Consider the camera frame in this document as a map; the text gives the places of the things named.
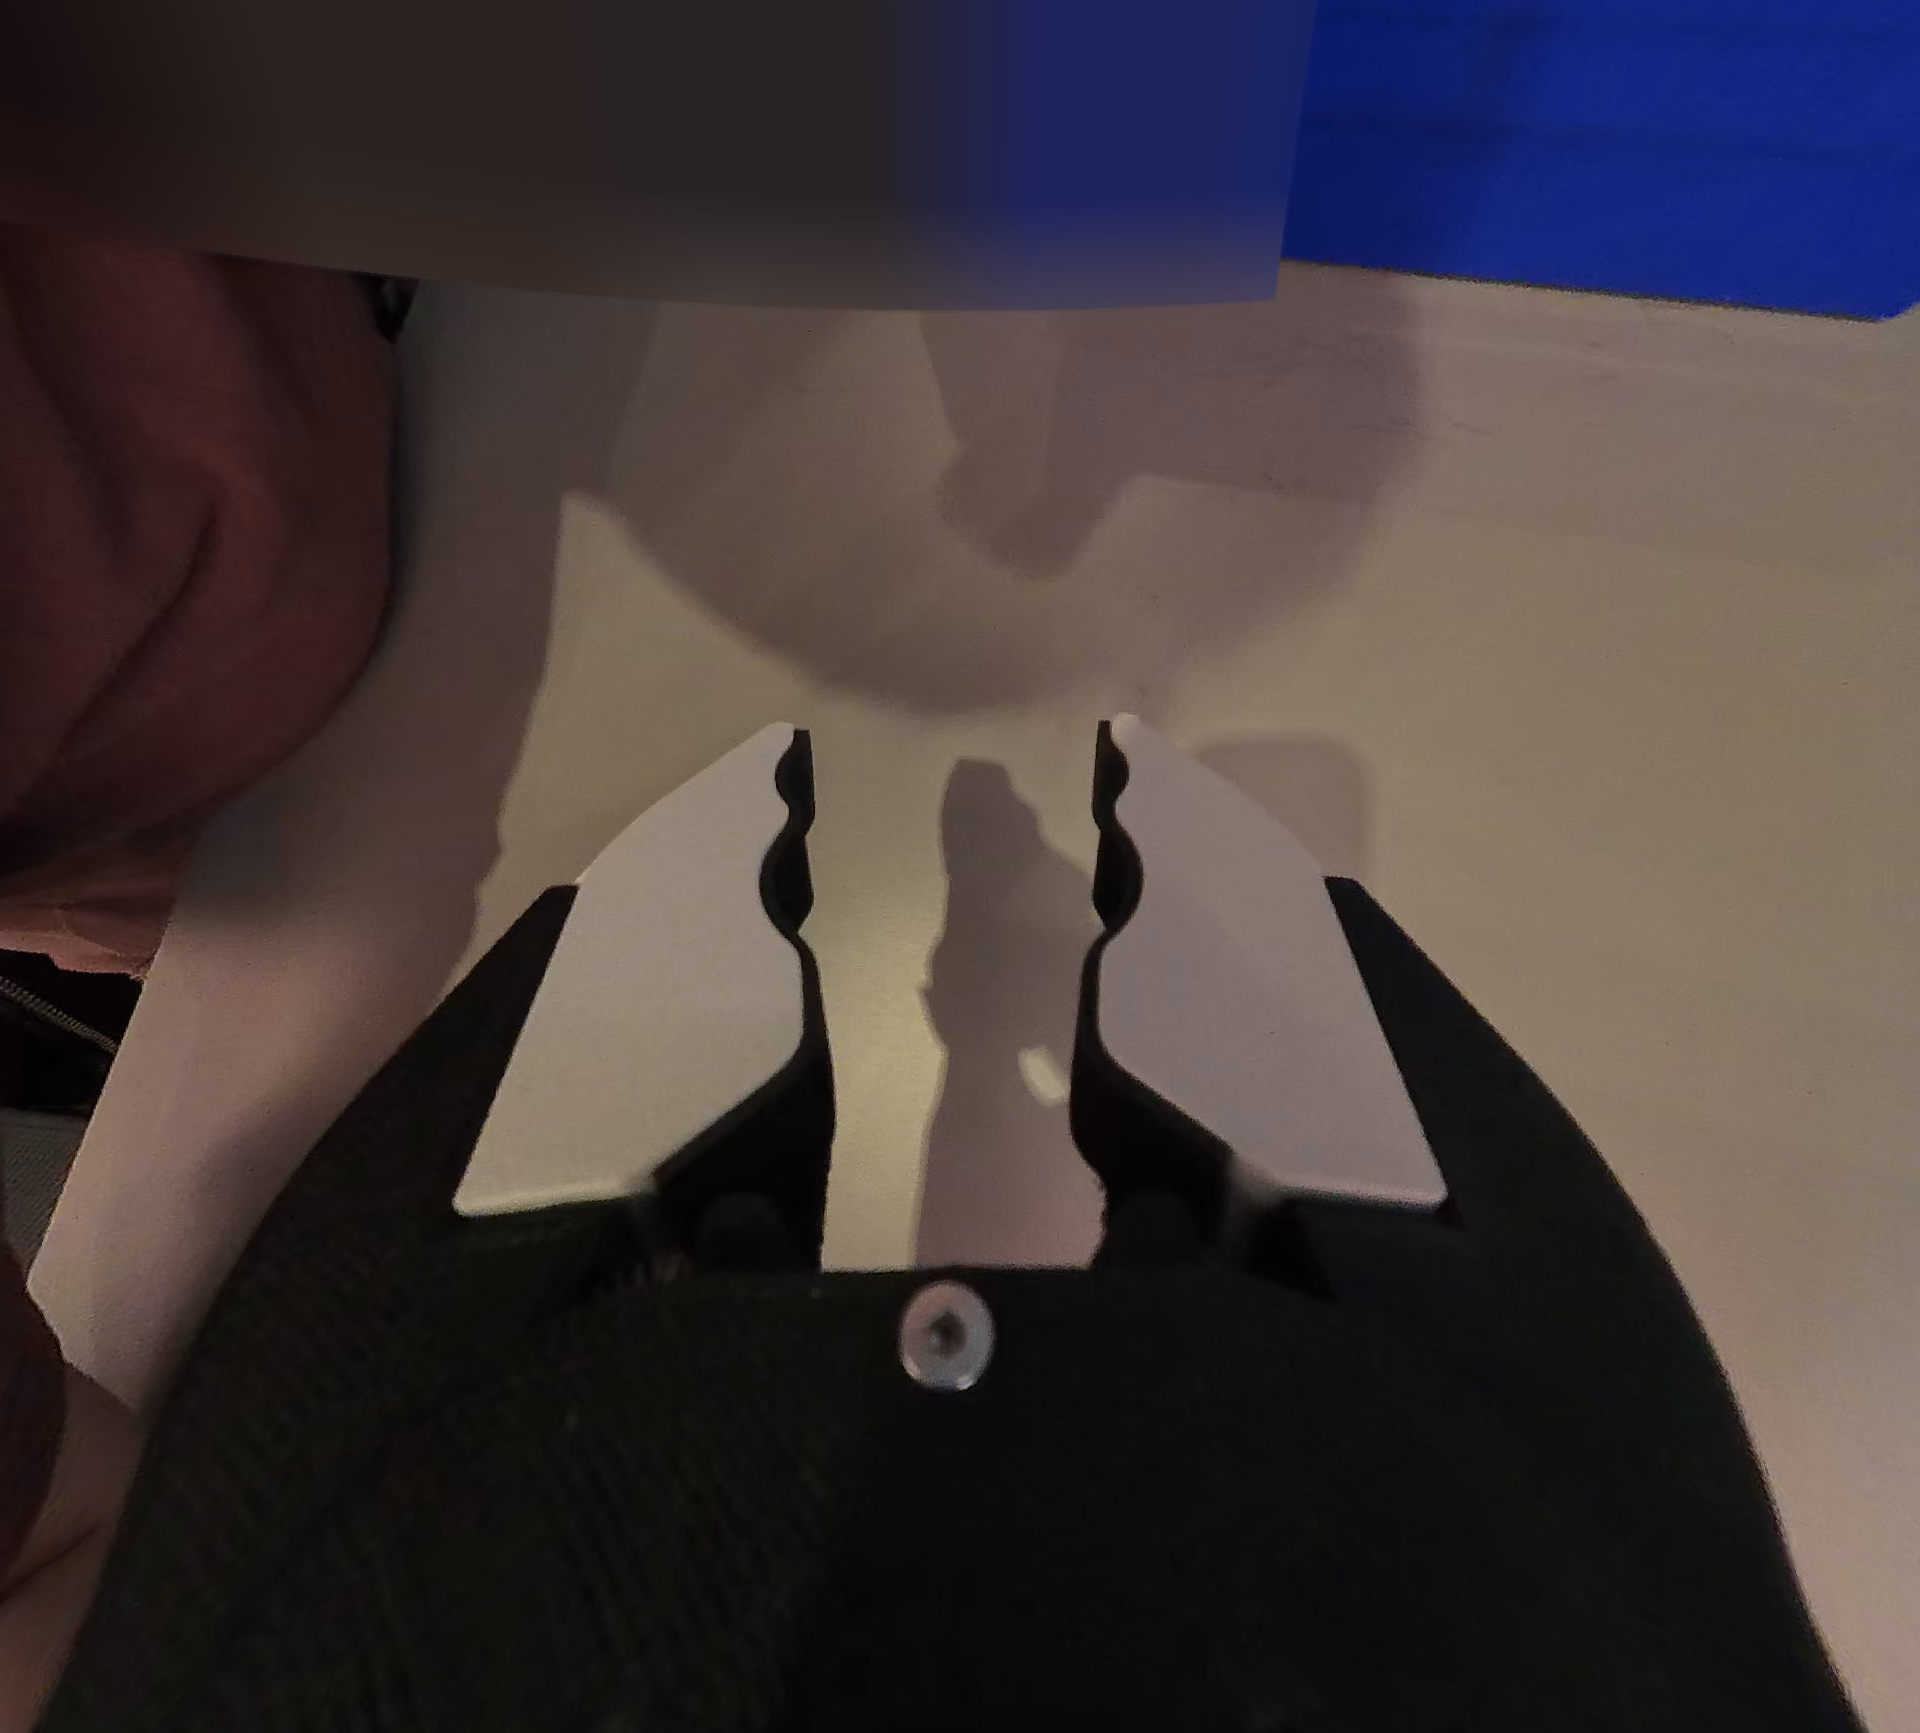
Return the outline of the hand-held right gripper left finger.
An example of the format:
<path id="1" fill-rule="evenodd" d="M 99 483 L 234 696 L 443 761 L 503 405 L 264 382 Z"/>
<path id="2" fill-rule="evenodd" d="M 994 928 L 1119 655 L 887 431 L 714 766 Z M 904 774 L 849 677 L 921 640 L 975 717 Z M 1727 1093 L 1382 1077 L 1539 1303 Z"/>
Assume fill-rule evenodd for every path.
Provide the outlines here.
<path id="1" fill-rule="evenodd" d="M 602 1211 L 660 1269 L 817 1272 L 832 1067 L 815 953 L 811 739 L 772 724 L 582 872 L 452 1195 Z"/>

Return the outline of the person's maroon shirt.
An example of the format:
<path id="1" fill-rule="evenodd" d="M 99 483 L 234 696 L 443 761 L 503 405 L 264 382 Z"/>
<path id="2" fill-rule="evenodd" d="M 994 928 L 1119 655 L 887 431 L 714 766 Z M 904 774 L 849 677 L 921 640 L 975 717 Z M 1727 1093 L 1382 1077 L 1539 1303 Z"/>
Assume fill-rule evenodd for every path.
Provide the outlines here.
<path id="1" fill-rule="evenodd" d="M 373 655 L 393 442 L 362 277 L 4 227 L 4 951 L 144 976 Z"/>

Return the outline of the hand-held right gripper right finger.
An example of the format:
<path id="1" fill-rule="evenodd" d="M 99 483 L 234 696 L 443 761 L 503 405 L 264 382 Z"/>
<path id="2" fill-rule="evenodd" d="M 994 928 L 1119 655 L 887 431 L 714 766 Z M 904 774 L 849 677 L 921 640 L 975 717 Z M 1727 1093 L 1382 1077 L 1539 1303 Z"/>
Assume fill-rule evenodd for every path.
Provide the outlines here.
<path id="1" fill-rule="evenodd" d="M 1441 1220 L 1450 1184 L 1311 849 L 1141 717 L 1097 726 L 1095 938 L 1067 1129 L 1097 1261 L 1287 1261 L 1300 1208 Z"/>

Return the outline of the blue divided plastic bin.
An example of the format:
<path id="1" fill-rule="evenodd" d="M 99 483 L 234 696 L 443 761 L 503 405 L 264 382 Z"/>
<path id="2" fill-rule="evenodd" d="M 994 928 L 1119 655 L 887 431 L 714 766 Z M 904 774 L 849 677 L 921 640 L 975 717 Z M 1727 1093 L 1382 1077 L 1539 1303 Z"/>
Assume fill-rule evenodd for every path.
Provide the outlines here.
<path id="1" fill-rule="evenodd" d="M 1284 255 L 1916 308 L 1916 0 L 1321 0 Z"/>

